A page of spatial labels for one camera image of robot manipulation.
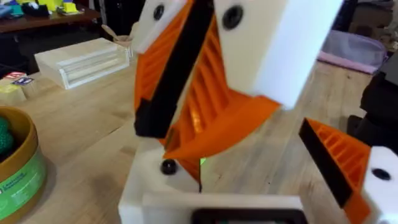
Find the label on bowl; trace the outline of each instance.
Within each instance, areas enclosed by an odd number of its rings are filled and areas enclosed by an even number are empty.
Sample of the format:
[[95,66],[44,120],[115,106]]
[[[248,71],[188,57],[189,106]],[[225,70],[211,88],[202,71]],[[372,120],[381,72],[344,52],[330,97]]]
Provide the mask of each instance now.
[[38,147],[30,160],[0,183],[0,220],[20,209],[40,189],[45,179],[45,162]]

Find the screw hole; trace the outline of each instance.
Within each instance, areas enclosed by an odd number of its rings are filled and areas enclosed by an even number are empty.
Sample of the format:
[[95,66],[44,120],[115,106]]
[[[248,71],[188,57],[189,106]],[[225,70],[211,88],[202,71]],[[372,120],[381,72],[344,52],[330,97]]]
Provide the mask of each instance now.
[[160,18],[162,18],[164,12],[164,5],[160,4],[155,8],[154,11],[154,19],[155,21],[158,21]]
[[381,179],[381,180],[391,180],[391,175],[385,171],[384,169],[372,169],[372,173],[374,176],[376,176],[377,178]]
[[173,159],[166,159],[162,162],[160,171],[164,175],[174,175],[177,172],[177,163]]
[[243,18],[242,6],[235,5],[229,8],[223,15],[223,27],[226,30],[236,28]]

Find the white plastic block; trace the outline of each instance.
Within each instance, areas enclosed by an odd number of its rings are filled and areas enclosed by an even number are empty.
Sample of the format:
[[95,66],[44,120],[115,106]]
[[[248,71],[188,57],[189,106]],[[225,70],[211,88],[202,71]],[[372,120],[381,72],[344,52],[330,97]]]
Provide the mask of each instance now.
[[[229,87],[293,108],[342,0],[214,3]],[[226,30],[223,16],[232,6],[243,8],[243,18]]]
[[[181,11],[187,0],[146,0],[139,18],[137,32],[132,40],[134,51],[143,54]],[[156,7],[163,5],[162,17],[156,21]]]
[[144,194],[152,192],[199,192],[198,183],[178,165],[174,175],[163,175],[160,165],[164,149],[156,139],[146,139],[139,146],[119,202],[123,224],[146,224],[142,210]]
[[146,224],[191,224],[192,213],[200,208],[303,210],[300,197],[295,196],[183,192],[145,194],[144,196]]
[[[374,169],[386,171],[390,180],[374,175]],[[363,185],[363,197],[371,206],[368,224],[398,223],[398,157],[386,147],[372,147]]]

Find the wooden table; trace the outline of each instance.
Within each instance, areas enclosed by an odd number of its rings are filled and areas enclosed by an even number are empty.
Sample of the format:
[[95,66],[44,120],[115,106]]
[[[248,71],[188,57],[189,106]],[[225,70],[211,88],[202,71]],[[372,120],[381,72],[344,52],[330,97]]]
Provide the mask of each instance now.
[[101,14],[84,6],[78,6],[79,10],[84,9],[85,13],[78,15],[63,16],[54,12],[49,17],[32,17],[24,15],[18,19],[0,20],[0,33],[12,32],[36,27],[52,26],[69,22],[89,21],[101,17]]
[[[49,180],[25,223],[119,223],[117,205],[139,139],[132,127],[134,66],[72,90],[35,75],[18,105],[36,123]],[[318,63],[296,108],[276,112],[203,165],[204,192],[300,195],[312,223],[346,223],[298,136],[304,116],[342,130],[370,77]]]

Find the orange 3d-printed part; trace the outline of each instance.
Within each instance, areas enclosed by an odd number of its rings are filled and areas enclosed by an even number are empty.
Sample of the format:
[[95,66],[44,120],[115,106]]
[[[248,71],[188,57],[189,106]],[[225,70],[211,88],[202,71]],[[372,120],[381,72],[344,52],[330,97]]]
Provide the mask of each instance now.
[[350,222],[362,223],[370,214],[361,191],[371,148],[311,119],[304,120],[300,136]]
[[137,110],[141,98],[151,99],[157,82],[170,57],[173,47],[187,20],[193,0],[188,0],[183,9],[159,35],[148,50],[138,56],[136,84],[134,88],[134,109]]
[[164,157],[192,159],[198,164],[200,158],[222,152],[245,138],[278,107],[263,96],[250,97],[228,88],[213,17],[180,117],[169,131]]

